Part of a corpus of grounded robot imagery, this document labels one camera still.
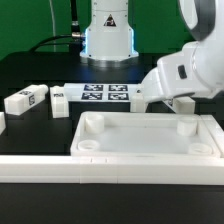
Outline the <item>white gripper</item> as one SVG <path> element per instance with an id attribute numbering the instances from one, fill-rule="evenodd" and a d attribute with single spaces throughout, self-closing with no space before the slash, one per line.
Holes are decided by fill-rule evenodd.
<path id="1" fill-rule="evenodd" d="M 161 57 L 141 83 L 147 103 L 182 96 L 214 98 L 224 91 L 223 56 L 209 61 L 210 54 L 199 42 L 190 42 L 182 50 Z"/>

